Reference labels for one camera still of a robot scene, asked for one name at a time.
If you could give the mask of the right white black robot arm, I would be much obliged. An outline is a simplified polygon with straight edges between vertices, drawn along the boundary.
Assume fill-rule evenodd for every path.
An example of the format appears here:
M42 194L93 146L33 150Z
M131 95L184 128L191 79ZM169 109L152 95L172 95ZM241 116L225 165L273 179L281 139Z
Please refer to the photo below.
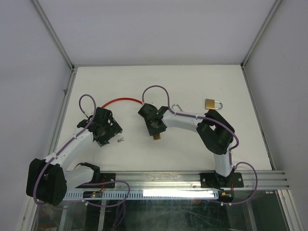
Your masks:
M167 106L158 109L146 103L138 114L144 119L152 137L160 135L167 128L180 128L198 133L205 147L214 155L215 182L220 186L231 183L234 169L228 151L231 150L235 130L216 110L210 109L205 114L186 114L173 111Z

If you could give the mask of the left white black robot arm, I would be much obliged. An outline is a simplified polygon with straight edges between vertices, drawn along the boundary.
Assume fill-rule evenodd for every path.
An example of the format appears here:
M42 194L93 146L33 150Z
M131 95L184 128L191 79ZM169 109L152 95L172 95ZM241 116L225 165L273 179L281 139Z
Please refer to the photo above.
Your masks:
M98 107L94 115L78 123L72 136L59 150L30 163L26 194L36 201L59 205L67 191L83 184L99 185L102 182L99 166L83 162L73 170L69 171L68 167L93 144L103 147L122 131L112 111Z

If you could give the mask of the red cable lock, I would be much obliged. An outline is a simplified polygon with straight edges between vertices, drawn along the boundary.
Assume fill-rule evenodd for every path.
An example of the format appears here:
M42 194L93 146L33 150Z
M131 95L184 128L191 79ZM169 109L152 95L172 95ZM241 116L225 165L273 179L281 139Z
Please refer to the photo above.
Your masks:
M135 98L121 97L121 98L116 98L116 99L113 99L111 101L108 101L107 103L105 103L102 106L102 108L105 108L105 107L109 106L110 104L113 104L113 103L119 102L119 101L132 101L132 102L136 102L136 103L139 103L139 104L143 104L143 102L141 100L138 100L138 99L135 99Z

